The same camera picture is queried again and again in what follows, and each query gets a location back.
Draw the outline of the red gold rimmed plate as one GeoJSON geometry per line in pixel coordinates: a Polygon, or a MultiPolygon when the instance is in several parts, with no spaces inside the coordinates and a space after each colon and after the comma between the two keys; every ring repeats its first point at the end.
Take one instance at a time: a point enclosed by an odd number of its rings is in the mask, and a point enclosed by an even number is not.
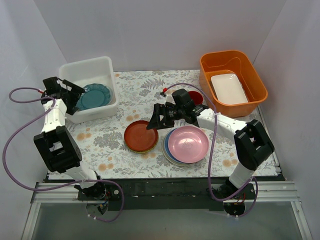
{"type": "Polygon", "coordinates": [[[131,151],[144,154],[157,145],[159,134],[156,129],[147,129],[148,124],[146,120],[138,120],[125,129],[124,143],[131,151]]]}

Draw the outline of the teal scalloped plate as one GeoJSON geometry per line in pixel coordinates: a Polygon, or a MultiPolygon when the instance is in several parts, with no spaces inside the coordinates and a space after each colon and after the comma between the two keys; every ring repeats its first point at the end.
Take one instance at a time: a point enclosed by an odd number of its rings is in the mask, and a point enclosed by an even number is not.
{"type": "Polygon", "coordinates": [[[100,83],[87,84],[76,107],[79,111],[107,106],[113,100],[113,90],[100,83]]]}

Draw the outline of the pink round plate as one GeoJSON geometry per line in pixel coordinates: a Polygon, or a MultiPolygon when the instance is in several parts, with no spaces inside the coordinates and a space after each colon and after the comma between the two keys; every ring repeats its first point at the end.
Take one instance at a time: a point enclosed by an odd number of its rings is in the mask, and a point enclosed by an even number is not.
{"type": "Polygon", "coordinates": [[[182,126],[172,131],[167,145],[175,159],[182,163],[193,164],[207,155],[210,144],[207,135],[200,128],[182,126]]]}

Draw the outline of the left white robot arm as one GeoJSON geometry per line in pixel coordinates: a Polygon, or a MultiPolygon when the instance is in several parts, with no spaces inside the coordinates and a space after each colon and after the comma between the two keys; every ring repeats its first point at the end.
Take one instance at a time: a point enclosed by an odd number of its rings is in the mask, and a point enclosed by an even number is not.
{"type": "Polygon", "coordinates": [[[86,197],[103,199],[106,186],[99,181],[101,177],[82,162],[81,150],[66,127],[66,115],[72,116],[78,110],[77,102],[85,90],[56,76],[44,79],[43,84],[41,104],[48,114],[40,134],[33,138],[38,152],[49,171],[78,181],[75,188],[86,197]]]}

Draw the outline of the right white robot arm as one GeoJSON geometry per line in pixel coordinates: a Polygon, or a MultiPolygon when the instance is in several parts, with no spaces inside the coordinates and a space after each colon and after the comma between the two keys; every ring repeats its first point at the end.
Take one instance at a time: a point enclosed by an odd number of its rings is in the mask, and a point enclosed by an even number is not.
{"type": "Polygon", "coordinates": [[[237,199],[254,179],[254,172],[275,151],[275,147],[262,123],[256,119],[245,122],[227,117],[203,104],[195,104],[185,89],[172,93],[173,103],[156,103],[147,130],[172,128],[175,121],[221,134],[235,143],[238,164],[225,184],[219,189],[209,187],[212,199],[222,202],[237,199]]]}

